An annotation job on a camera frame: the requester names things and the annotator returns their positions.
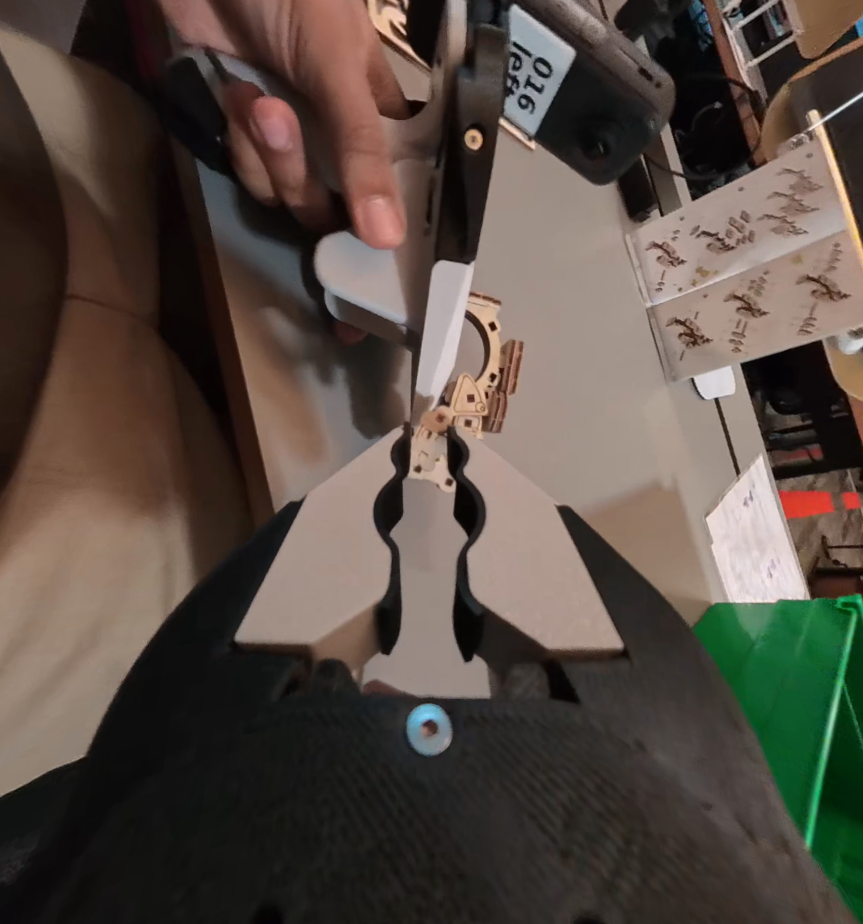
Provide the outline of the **laser-cut plywood sheet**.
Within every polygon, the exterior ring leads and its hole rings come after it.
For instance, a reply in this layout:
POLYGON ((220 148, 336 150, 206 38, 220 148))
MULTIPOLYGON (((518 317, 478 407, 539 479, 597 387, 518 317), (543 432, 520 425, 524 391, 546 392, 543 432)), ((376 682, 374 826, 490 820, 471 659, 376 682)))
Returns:
POLYGON ((390 40, 407 42, 406 19, 409 1, 368 1, 368 13, 375 29, 390 40))

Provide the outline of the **green plastic box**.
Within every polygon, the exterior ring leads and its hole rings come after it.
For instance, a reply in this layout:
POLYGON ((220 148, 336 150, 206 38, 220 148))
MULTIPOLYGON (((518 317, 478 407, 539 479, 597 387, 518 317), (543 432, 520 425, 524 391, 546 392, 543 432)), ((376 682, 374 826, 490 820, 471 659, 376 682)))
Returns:
POLYGON ((717 603, 695 634, 813 858, 863 922, 863 600, 717 603))

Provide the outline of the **grey desk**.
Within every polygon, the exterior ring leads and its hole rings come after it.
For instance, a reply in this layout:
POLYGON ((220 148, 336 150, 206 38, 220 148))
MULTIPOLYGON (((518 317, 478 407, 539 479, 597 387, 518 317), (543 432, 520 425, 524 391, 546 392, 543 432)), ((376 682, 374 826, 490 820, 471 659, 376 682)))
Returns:
MULTIPOLYGON (((306 282, 311 242, 172 144, 256 523, 298 507, 370 446, 401 434, 411 358, 343 346, 306 282)), ((705 516, 763 449, 747 389, 669 386, 633 283, 614 190, 588 187, 503 138, 483 233, 482 288, 526 342, 507 427, 471 454, 504 460, 601 537, 589 569, 614 616, 662 595, 688 623, 725 599, 705 516)))

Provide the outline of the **white paper sheet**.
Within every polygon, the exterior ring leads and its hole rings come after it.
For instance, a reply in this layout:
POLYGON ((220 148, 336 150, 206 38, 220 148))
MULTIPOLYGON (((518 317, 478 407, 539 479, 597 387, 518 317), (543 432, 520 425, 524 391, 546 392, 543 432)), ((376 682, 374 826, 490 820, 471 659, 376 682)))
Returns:
POLYGON ((759 455, 705 518, 726 603, 810 599, 771 468, 759 455))

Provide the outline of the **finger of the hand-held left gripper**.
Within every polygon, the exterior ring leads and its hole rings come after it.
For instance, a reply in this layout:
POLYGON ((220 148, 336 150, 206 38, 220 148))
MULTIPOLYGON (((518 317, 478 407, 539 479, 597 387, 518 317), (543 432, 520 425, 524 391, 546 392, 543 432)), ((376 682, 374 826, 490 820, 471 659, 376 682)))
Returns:
POLYGON ((437 406, 454 368, 475 268, 475 260, 414 260, 407 271, 415 305, 424 310, 414 354, 412 428, 437 406))

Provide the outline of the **folded instruction sheet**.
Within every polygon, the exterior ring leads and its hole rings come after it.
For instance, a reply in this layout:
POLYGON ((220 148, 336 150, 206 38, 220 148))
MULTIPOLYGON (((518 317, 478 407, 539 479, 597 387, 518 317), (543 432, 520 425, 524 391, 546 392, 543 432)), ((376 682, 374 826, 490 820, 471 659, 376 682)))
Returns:
POLYGON ((626 246, 672 383, 863 328, 863 244, 824 126, 626 246))

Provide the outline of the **small black adapter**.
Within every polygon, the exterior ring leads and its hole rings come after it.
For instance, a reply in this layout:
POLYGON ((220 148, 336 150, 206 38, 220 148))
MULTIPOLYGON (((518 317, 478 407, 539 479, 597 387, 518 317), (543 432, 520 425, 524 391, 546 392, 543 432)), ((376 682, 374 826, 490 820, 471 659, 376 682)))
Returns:
POLYGON ((640 156, 615 185, 624 212, 633 223, 642 225, 664 214, 646 155, 640 156))

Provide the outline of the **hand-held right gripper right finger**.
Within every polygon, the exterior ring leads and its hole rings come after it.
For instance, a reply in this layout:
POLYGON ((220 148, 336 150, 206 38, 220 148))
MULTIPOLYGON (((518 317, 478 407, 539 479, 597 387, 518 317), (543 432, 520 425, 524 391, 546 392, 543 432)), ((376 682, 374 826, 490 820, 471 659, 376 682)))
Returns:
POLYGON ((447 433, 456 559, 452 625, 466 662, 607 660, 625 652, 560 506, 487 445, 447 433))

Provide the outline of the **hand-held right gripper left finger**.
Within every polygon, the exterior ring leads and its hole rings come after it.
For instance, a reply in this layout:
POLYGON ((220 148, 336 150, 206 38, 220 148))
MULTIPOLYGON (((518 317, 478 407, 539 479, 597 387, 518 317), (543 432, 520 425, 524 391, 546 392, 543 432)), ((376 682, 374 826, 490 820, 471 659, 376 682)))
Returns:
POLYGON ((234 636, 246 649, 343 662, 388 655, 402 624, 403 513, 411 431, 393 429, 310 491, 234 636))

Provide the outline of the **person's beige pants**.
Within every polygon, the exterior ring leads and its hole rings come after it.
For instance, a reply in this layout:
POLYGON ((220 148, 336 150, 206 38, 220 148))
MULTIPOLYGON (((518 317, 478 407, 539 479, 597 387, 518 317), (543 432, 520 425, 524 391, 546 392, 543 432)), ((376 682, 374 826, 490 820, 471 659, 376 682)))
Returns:
POLYGON ((156 117, 116 77, 0 26, 67 234, 52 361, 0 496, 0 797, 89 749, 165 618, 250 534, 232 454, 160 329, 156 117))

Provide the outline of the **wooden puzzle model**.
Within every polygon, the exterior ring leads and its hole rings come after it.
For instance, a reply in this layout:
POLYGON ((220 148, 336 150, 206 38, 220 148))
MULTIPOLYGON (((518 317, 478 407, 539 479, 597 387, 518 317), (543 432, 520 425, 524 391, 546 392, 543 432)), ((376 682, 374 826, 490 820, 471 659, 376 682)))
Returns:
POLYGON ((455 480, 448 467, 447 433, 482 439, 500 433, 509 398, 518 387, 525 343, 503 339, 501 302, 477 292, 469 294, 464 318, 477 332, 483 346, 483 364, 476 375, 463 372, 451 378, 439 399, 414 425, 408 477, 433 483, 453 493, 455 480))

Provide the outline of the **person's brown shirt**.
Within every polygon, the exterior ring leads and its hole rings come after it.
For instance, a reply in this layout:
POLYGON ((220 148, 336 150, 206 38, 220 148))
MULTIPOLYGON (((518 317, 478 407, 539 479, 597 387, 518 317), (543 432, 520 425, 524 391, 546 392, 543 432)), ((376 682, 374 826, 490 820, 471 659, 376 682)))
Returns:
POLYGON ((64 206, 52 163, 0 51, 0 496, 52 361, 67 269, 64 206))

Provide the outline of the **person's left hand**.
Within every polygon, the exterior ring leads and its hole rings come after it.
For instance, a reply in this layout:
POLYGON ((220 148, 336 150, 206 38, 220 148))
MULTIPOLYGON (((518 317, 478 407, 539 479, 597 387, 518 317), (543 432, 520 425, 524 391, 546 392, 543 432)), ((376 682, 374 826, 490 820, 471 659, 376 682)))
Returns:
MULTIPOLYGON (((161 1, 184 43, 223 52, 281 77, 306 99, 333 155, 357 237, 401 245, 406 218, 383 119, 405 120, 409 103, 364 2, 161 1)), ((332 195, 309 160, 297 115, 247 82, 222 93, 232 167, 259 202, 283 205, 311 228, 335 218, 332 195)))

